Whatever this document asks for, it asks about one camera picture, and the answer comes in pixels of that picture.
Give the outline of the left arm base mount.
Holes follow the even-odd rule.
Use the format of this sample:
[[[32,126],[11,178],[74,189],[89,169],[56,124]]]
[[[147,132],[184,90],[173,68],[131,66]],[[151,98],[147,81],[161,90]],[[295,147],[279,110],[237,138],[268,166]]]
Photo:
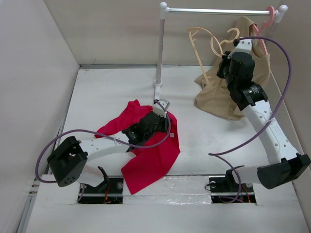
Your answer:
[[[123,204],[123,177],[110,178],[106,171],[98,166],[103,181],[96,187],[82,184],[77,199],[79,204]]]

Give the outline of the white clothes rack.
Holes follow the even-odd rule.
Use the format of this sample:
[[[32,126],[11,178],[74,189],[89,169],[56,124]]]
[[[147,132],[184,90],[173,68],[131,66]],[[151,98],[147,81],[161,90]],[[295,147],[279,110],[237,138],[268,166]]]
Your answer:
[[[161,88],[163,82],[161,79],[162,60],[163,60],[163,44],[164,44],[164,28],[165,19],[169,13],[186,13],[186,14],[208,14],[208,15],[235,15],[235,16],[267,16],[269,21],[263,22],[258,32],[268,29],[268,36],[272,37],[276,27],[283,19],[285,13],[288,11],[287,5],[281,5],[277,9],[273,6],[268,6],[266,10],[236,10],[236,9],[199,9],[199,8],[171,8],[166,2],[161,2],[160,8],[160,27],[159,27],[159,42],[157,55],[157,68],[154,81],[154,99],[160,99]]]

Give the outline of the beige t shirt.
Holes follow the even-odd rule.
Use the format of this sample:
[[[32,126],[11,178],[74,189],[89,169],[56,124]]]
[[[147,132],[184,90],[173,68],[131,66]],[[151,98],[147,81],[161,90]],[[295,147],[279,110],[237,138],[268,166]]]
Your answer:
[[[254,39],[252,41],[251,56],[255,61],[252,81],[263,88],[267,85],[271,75],[270,54],[265,50],[261,40]],[[231,99],[225,80],[218,78],[216,75],[222,61],[218,54],[216,56],[217,59],[212,68],[194,80],[202,88],[201,92],[195,97],[195,106],[217,117],[240,120],[243,113]]]

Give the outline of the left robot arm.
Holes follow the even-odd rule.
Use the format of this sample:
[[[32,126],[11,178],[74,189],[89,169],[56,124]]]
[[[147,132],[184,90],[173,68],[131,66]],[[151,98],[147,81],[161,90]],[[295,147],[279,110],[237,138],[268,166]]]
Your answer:
[[[169,134],[170,126],[168,114],[149,112],[139,123],[113,136],[83,141],[70,136],[51,153],[47,162],[59,187],[79,182],[101,193],[108,188],[108,176],[101,166],[90,166],[91,161],[115,153],[147,149],[147,141],[156,133]]]

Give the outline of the pink plastic hanger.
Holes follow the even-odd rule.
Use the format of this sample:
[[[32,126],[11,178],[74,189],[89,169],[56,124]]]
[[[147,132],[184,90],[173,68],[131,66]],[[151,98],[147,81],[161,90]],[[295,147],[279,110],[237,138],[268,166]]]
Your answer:
[[[262,22],[262,24],[258,27],[255,23],[250,26],[249,35],[252,36],[265,36],[266,31],[273,25],[276,19],[276,10],[273,6],[268,6],[266,11],[269,12],[268,21]],[[254,46],[259,46],[258,49],[254,49],[254,54],[257,57],[263,57],[268,54],[268,50],[266,44],[263,39],[256,39],[254,42]]]

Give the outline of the beige plastic hanger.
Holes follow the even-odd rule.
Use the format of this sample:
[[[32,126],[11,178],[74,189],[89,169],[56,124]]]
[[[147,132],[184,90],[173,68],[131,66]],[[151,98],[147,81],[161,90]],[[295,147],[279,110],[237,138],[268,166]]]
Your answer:
[[[224,39],[222,41],[219,41],[211,31],[202,27],[188,27],[187,31],[198,64],[206,81],[206,85],[210,85],[211,77],[206,74],[201,55],[206,58],[207,55],[213,53],[217,58],[221,58],[224,54],[223,46],[225,44],[233,43],[233,40],[239,37],[240,30],[236,27],[230,28],[227,33],[233,33],[232,38]]]

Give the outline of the red t shirt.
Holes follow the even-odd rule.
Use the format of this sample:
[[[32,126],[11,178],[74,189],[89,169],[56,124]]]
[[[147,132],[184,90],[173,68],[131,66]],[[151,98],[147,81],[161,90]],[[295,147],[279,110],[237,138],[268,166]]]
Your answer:
[[[138,100],[130,101],[117,118],[99,128],[97,132],[114,135],[138,123],[151,110],[152,106],[150,105],[140,105]],[[168,137],[156,147],[134,150],[135,157],[121,169],[132,195],[164,177],[180,154],[177,119],[171,113],[169,113],[169,117],[173,137]]]

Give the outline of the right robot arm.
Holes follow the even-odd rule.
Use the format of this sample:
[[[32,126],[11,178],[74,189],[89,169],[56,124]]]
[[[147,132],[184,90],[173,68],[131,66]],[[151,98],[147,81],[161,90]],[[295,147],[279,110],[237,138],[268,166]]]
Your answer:
[[[300,177],[311,160],[289,142],[273,116],[264,89],[252,81],[255,61],[245,52],[225,52],[217,76],[225,79],[231,99],[250,121],[265,149],[268,164],[241,166],[226,172],[225,187],[235,191],[242,183],[273,189]]]

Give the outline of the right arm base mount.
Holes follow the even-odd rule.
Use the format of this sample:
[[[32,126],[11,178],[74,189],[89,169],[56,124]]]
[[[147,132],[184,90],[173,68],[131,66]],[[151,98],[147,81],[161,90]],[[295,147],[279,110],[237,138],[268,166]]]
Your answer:
[[[242,183],[241,188],[233,178],[232,169],[221,175],[210,175],[205,190],[210,192],[212,204],[231,202],[239,192],[239,196],[233,203],[253,203],[256,204],[255,192],[252,184]]]

